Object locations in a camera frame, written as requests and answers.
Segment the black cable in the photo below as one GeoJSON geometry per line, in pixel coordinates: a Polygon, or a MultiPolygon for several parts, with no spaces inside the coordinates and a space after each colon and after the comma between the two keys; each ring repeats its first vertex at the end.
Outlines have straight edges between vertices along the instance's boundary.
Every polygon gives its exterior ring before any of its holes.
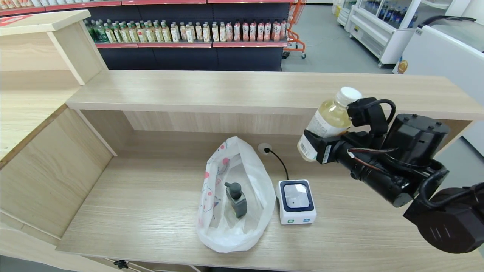
{"type": "Polygon", "coordinates": [[[273,152],[273,151],[272,151],[270,148],[268,148],[268,147],[264,148],[264,152],[266,152],[266,153],[272,153],[272,154],[274,154],[274,156],[275,156],[276,158],[278,158],[278,159],[279,159],[279,161],[282,163],[282,166],[284,167],[284,171],[286,172],[286,179],[287,179],[287,180],[289,180],[289,174],[287,173],[287,168],[286,168],[286,165],[285,165],[285,164],[282,162],[281,158],[279,158],[279,156],[278,156],[276,153],[274,153],[274,152],[273,152]]]}

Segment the wooden panel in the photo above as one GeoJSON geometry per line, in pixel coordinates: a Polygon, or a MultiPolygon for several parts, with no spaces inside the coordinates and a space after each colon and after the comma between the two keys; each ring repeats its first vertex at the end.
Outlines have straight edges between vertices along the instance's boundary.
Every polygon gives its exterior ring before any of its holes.
{"type": "MultiPolygon", "coordinates": [[[[343,166],[307,163],[301,157],[283,160],[289,178],[311,182],[316,221],[310,226],[282,226],[276,208],[251,250],[216,253],[199,240],[194,224],[206,161],[225,136],[135,132],[126,152],[113,158],[99,178],[57,250],[132,261],[277,271],[475,272],[484,265],[477,250],[453,255],[429,245],[402,217],[404,210],[353,180],[343,166]],[[158,142],[153,145],[156,136],[158,142]]],[[[274,138],[239,136],[253,146],[273,144],[274,138]]],[[[283,142],[288,147],[296,144],[296,136],[281,137],[292,138],[283,142]]],[[[276,152],[284,148],[273,147],[276,152]]],[[[273,183],[285,179],[274,156],[262,160],[273,183]]]]}
{"type": "Polygon", "coordinates": [[[48,36],[80,85],[86,84],[93,76],[105,68],[104,61],[92,48],[92,38],[84,34],[82,21],[74,23],[48,36]]]}
{"type": "Polygon", "coordinates": [[[69,70],[46,33],[2,37],[0,51],[1,71],[69,70]]]}
{"type": "Polygon", "coordinates": [[[133,133],[133,127],[122,111],[81,110],[81,113],[115,154],[133,133]]]}
{"type": "Polygon", "coordinates": [[[397,113],[484,119],[484,108],[439,76],[250,71],[103,70],[73,95],[73,109],[313,115],[343,86],[390,99],[397,113]]]}
{"type": "Polygon", "coordinates": [[[69,271],[119,271],[81,256],[55,251],[54,245],[21,231],[0,228],[0,233],[0,255],[39,262],[69,271]]]}
{"type": "Polygon", "coordinates": [[[135,130],[302,135],[312,115],[125,111],[135,130]]]}
{"type": "Polygon", "coordinates": [[[111,156],[67,109],[1,170],[0,208],[60,238],[111,156]]]}

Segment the white plastic bag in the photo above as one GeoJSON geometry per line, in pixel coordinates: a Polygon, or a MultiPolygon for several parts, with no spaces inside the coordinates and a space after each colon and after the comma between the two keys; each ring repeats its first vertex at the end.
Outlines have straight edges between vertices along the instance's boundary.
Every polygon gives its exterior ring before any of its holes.
{"type": "Polygon", "coordinates": [[[271,178],[254,149],[239,139],[227,139],[207,162],[197,232],[216,252],[246,251],[264,233],[275,206],[271,178]],[[225,192],[225,182],[238,182],[247,200],[247,214],[237,219],[225,192]]]}

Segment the barcode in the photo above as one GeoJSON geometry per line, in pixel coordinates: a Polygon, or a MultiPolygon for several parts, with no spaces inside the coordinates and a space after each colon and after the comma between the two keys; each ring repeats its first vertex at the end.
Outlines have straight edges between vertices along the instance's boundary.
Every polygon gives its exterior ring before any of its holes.
{"type": "Polygon", "coordinates": [[[323,157],[323,162],[322,163],[327,163],[328,159],[330,157],[330,152],[331,152],[331,146],[327,146],[326,149],[324,150],[324,157],[323,157]]]}

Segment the shopping cart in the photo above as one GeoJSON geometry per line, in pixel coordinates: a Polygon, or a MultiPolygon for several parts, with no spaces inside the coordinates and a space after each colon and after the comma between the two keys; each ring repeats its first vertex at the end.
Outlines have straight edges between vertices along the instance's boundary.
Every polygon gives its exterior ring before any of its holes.
{"type": "Polygon", "coordinates": [[[291,3],[289,5],[289,16],[287,23],[289,27],[287,28],[287,47],[284,48],[286,52],[283,55],[289,56],[290,51],[301,51],[301,58],[306,58],[306,44],[303,43],[299,39],[299,35],[292,31],[292,26],[296,25],[299,21],[299,17],[301,17],[301,13],[303,12],[304,6],[306,5],[307,0],[296,0],[296,2],[291,3]],[[289,48],[293,43],[296,44],[295,48],[289,48]]]}

